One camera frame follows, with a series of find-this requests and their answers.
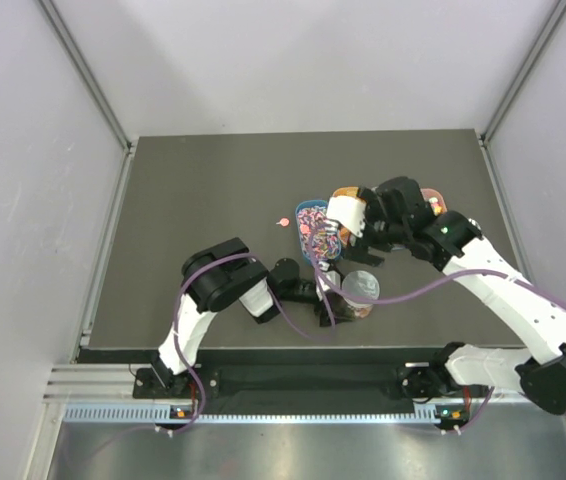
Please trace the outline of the blue candy tray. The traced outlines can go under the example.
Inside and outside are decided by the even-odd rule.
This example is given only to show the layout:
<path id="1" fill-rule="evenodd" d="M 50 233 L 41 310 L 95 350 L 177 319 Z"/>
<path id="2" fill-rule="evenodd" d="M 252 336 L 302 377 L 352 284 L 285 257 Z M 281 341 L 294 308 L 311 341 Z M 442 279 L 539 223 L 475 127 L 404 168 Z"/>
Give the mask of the blue candy tray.
<path id="1" fill-rule="evenodd" d="M 330 265 L 341 255 L 341 240 L 338 233 L 327 223 L 328 202 L 306 200 L 295 210 L 295 220 L 303 257 L 317 262 L 327 272 Z"/>

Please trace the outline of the silver metal scoop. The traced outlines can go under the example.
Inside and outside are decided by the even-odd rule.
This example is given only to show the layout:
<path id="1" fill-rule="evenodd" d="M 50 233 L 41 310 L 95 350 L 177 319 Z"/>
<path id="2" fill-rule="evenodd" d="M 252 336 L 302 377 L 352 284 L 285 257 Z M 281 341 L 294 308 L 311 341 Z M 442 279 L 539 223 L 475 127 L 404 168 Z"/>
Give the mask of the silver metal scoop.
<path id="1" fill-rule="evenodd" d="M 477 228 L 479 231 L 481 230 L 481 227 L 480 227 L 479 223 L 478 223 L 476 220 L 474 220 L 474 219 L 472 219 L 472 218 L 468 218 L 468 221 L 469 221 L 475 228 Z"/>

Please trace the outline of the aluminium right frame post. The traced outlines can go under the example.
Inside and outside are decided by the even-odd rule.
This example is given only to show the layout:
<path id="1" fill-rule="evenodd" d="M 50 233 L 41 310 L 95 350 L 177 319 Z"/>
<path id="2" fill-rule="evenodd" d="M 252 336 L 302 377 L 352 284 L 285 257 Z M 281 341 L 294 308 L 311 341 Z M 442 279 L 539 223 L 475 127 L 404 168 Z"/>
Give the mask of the aluminium right frame post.
<path id="1" fill-rule="evenodd" d="M 479 135 L 479 140 L 483 145 L 487 145 L 495 137 L 565 19 L 566 0 L 554 1 L 539 31 L 535 34 L 531 46 L 527 49 L 521 64 L 516 69 L 514 76 L 499 100 L 487 126 Z"/>

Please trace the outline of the orange candy tray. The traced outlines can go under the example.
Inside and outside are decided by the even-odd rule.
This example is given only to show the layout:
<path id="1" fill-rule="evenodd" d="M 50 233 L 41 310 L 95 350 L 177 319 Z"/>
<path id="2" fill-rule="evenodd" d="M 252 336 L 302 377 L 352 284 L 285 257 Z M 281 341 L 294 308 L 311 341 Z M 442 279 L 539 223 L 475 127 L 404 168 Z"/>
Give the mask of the orange candy tray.
<path id="1" fill-rule="evenodd" d="M 348 196 L 348 197 L 356 198 L 358 189 L 359 189 L 358 186 L 341 187 L 335 190 L 332 196 L 333 197 Z M 351 232 L 345 227 L 341 227 L 339 229 L 338 237 L 343 247 L 346 247 L 348 245 L 350 234 Z"/>

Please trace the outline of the pink candy tray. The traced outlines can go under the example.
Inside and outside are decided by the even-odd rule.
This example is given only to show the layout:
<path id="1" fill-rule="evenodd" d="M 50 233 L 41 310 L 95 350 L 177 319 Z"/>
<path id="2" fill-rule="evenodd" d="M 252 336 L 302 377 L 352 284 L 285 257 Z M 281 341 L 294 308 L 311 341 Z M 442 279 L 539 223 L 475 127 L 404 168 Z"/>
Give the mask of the pink candy tray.
<path id="1" fill-rule="evenodd" d="M 445 200 L 442 194 L 437 190 L 432 188 L 422 188 L 421 194 L 436 216 L 447 211 Z"/>

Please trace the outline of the aluminium left frame post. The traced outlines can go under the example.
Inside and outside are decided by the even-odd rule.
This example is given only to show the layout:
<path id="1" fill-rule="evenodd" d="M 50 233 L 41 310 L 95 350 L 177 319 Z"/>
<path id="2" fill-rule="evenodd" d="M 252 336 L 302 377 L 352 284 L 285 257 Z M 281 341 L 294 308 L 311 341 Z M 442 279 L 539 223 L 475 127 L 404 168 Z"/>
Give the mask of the aluminium left frame post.
<path id="1" fill-rule="evenodd" d="M 56 3 L 52 0 L 35 0 L 34 3 L 53 30 L 74 71 L 78 74 L 88 95 L 101 114 L 117 144 L 124 152 L 132 149 L 133 142 L 124 131 L 92 68 L 74 38 Z"/>

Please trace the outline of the aluminium frame post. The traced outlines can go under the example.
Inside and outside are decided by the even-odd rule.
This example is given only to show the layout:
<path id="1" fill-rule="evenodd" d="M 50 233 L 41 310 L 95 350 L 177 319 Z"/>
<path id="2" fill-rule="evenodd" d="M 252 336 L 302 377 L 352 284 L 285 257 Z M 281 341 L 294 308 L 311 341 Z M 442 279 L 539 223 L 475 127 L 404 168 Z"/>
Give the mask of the aluminium frame post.
<path id="1" fill-rule="evenodd" d="M 124 131 L 92 68 L 74 38 L 56 3 L 52 0 L 35 0 L 34 3 L 53 30 L 74 71 L 78 74 L 88 95 L 101 114 L 117 144 L 124 152 L 132 149 L 133 142 Z"/>
<path id="2" fill-rule="evenodd" d="M 527 49 L 521 64 L 516 69 L 514 76 L 499 100 L 487 126 L 479 135 L 479 140 L 483 145 L 487 145 L 495 137 L 565 19 L 566 0 L 554 1 L 539 31 L 535 34 L 531 46 Z"/>

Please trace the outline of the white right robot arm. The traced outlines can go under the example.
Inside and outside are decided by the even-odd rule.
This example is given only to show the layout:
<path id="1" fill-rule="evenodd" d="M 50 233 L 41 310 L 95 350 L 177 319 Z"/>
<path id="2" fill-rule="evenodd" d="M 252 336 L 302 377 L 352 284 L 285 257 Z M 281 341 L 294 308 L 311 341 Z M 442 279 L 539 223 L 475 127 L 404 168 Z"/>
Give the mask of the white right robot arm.
<path id="1" fill-rule="evenodd" d="M 473 294 L 524 344 L 448 344 L 430 363 L 437 393 L 450 396 L 469 385 L 515 390 L 548 413 L 566 413 L 566 306 L 542 296 L 476 222 L 454 210 L 435 212 L 419 184 L 405 176 L 357 188 L 346 210 L 336 219 L 351 232 L 357 261 L 368 260 L 370 249 L 403 246 Z"/>

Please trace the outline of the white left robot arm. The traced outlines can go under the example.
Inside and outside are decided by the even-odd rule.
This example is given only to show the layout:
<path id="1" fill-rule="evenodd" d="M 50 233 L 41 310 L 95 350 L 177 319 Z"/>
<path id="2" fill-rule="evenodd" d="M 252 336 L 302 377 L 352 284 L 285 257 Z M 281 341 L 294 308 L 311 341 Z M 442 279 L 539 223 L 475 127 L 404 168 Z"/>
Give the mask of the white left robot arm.
<path id="1" fill-rule="evenodd" d="M 282 301 L 308 304 L 321 319 L 337 323 L 345 318 L 335 306 L 332 285 L 340 286 L 342 276 L 331 262 L 320 262 L 329 279 L 304 280 L 299 264 L 279 260 L 268 270 L 238 237 L 201 250 L 188 258 L 181 269 L 183 281 L 178 304 L 174 308 L 171 329 L 151 363 L 155 384 L 168 396 L 179 396 L 189 387 L 187 370 L 196 361 L 197 352 L 212 320 L 221 311 L 240 303 L 258 324 L 267 323 L 281 313 Z"/>

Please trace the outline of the aluminium front frame rail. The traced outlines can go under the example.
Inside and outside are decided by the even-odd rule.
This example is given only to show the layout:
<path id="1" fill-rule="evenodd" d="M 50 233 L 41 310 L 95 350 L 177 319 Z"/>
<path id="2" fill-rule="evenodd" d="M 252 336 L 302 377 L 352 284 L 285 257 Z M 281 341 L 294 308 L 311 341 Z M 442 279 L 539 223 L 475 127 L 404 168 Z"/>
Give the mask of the aluminium front frame rail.
<path id="1" fill-rule="evenodd" d="M 44 398 L 55 401 L 183 399 L 204 391 L 212 401 L 241 392 L 372 392 L 390 400 L 444 395 L 421 366 L 390 364 L 220 364 L 169 376 L 156 365 L 72 364 L 52 369 Z"/>

